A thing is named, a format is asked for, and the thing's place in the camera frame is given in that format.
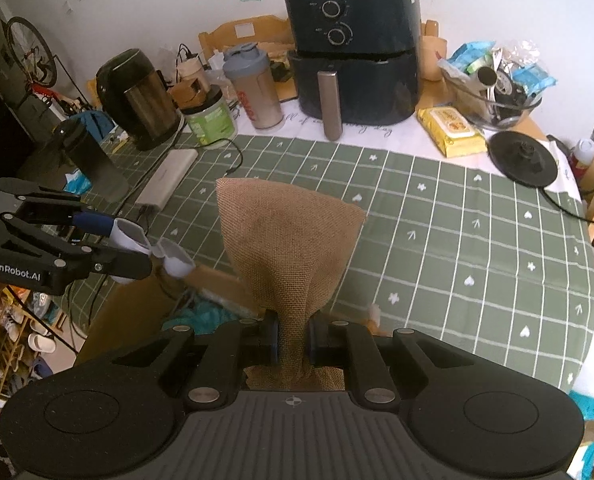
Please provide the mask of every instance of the teal cloth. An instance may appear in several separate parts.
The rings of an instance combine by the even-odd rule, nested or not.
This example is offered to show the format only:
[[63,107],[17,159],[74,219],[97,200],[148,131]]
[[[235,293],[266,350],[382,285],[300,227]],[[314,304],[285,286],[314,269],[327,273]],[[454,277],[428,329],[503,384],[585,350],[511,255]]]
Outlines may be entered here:
[[187,325],[193,328],[195,334],[212,334],[217,327],[228,321],[239,319],[232,312],[221,308],[211,301],[200,300],[195,307],[181,308],[164,322],[161,329],[168,330],[177,325]]
[[[570,391],[568,395],[570,395],[570,398],[574,400],[574,403],[581,410],[584,420],[594,420],[594,399],[592,397],[586,397],[574,391]],[[586,449],[586,452],[584,453],[584,468],[581,472],[582,480],[590,480],[590,478],[592,478],[593,468],[594,442],[588,446],[588,449]]]

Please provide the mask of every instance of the air fryer handle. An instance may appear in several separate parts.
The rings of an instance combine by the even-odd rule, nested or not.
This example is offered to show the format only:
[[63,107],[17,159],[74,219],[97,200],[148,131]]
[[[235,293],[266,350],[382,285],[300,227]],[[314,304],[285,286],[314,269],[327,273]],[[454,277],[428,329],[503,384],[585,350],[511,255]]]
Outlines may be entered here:
[[338,140],[344,125],[341,122],[337,72],[317,72],[317,82],[319,83],[319,102],[321,103],[324,135],[328,140]]

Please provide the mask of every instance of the brown burlap fabric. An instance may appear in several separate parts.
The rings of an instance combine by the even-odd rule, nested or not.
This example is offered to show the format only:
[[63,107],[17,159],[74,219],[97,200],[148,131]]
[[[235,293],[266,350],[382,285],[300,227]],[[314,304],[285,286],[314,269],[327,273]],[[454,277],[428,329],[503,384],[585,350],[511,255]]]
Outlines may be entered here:
[[364,211],[301,187],[253,178],[217,181],[221,233],[235,272],[279,315],[278,367],[247,369],[253,389],[342,390],[336,368],[313,370],[303,355],[306,323],[331,298]]

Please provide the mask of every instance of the air fryer knob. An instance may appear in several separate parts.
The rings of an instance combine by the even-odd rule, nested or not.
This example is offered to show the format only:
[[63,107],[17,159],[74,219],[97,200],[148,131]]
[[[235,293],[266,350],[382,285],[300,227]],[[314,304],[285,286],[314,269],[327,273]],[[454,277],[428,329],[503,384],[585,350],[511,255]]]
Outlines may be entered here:
[[327,18],[338,18],[343,10],[342,4],[335,0],[328,0],[321,6],[321,12]]
[[340,46],[346,43],[346,33],[340,28],[331,28],[328,31],[328,43]]

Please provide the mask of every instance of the blue snack bag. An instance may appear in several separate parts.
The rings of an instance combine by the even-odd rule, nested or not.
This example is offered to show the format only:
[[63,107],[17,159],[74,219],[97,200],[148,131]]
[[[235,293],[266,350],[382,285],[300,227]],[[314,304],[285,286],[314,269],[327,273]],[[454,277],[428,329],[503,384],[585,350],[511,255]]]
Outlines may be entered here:
[[464,43],[450,57],[448,62],[460,72],[466,69],[477,59],[486,56],[494,47],[494,41],[471,41]]

